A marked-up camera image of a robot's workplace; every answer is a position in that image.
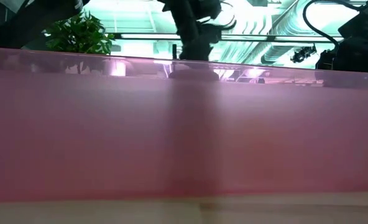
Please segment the pink acrylic sheet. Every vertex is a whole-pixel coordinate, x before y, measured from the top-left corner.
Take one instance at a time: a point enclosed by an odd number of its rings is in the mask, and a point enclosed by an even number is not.
[[[361,190],[366,73],[0,49],[0,202]]]

